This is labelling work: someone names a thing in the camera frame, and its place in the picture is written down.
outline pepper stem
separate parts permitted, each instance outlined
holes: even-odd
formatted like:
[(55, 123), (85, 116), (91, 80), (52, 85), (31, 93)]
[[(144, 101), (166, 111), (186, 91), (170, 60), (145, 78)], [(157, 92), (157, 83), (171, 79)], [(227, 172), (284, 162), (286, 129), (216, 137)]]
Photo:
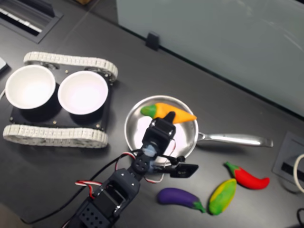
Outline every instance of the pepper stem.
[(236, 166), (236, 165), (233, 165), (233, 164), (229, 163), (229, 162), (226, 162), (225, 165), (229, 168), (229, 170), (231, 171), (233, 177), (236, 177), (235, 170), (239, 170), (240, 168), (238, 166)]
[(194, 202), (193, 203), (193, 208), (196, 209), (196, 210), (200, 210), (202, 213), (206, 212), (206, 209), (203, 207), (201, 202)]
[(156, 105), (150, 105), (150, 106), (145, 106), (143, 108), (141, 108), (141, 114), (145, 115), (145, 116), (150, 116), (151, 118), (154, 118), (155, 114), (156, 114)]

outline purple eggplant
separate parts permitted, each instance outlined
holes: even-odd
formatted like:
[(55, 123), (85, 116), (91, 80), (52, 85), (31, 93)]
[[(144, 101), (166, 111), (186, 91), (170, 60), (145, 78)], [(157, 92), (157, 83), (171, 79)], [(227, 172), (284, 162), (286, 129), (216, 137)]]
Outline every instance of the purple eggplant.
[(206, 212), (198, 197), (181, 189), (163, 189), (158, 193), (157, 200), (160, 204), (178, 204), (200, 210), (202, 213)]

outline pan handle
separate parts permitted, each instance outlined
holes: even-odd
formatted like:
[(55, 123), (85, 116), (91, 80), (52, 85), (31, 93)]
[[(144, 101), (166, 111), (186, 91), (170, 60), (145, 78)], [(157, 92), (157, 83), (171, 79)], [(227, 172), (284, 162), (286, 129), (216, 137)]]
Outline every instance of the pan handle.
[(249, 134), (203, 134), (199, 132), (198, 141), (216, 141), (246, 146), (273, 147), (271, 139)]

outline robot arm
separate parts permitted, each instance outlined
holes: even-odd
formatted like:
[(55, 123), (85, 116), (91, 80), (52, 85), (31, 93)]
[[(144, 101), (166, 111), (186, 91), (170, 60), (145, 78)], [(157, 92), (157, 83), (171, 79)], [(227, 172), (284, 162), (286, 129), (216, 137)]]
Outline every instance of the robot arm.
[(157, 168), (153, 166), (158, 156), (163, 156), (170, 141), (175, 135), (172, 121), (174, 112), (163, 119), (152, 120), (143, 137), (141, 152), (139, 152), (126, 169), (115, 171), (102, 186), (94, 192), (94, 199), (88, 197), (71, 218), (66, 228), (110, 228), (119, 219), (122, 211), (136, 197), (140, 188), (140, 180), (150, 170), (170, 173), (172, 177), (186, 178), (191, 176), (198, 165), (179, 164), (184, 158), (169, 160), (174, 168)]

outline toy vegetable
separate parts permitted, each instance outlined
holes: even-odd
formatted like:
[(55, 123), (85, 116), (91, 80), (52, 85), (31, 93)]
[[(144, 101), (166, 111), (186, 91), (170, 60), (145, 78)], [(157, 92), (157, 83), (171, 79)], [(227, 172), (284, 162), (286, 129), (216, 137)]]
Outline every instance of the toy vegetable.
[(246, 188), (254, 189), (254, 190), (264, 189), (269, 184), (268, 177), (259, 179), (252, 176), (250, 173), (246, 172), (241, 167), (232, 165), (229, 162), (226, 162), (225, 165), (229, 168), (233, 177), (237, 179), (237, 182)]
[(198, 197), (181, 189), (163, 189), (158, 193), (157, 200), (161, 204), (178, 204), (200, 210), (202, 213), (206, 212)]
[(209, 211), (213, 215), (219, 215), (229, 206), (236, 191), (237, 181), (232, 178), (225, 181), (212, 194), (209, 200)]
[(156, 103), (141, 109), (141, 114), (150, 116), (153, 119), (157, 117), (164, 118), (169, 112), (175, 112), (173, 124), (196, 120), (196, 116), (165, 103)]

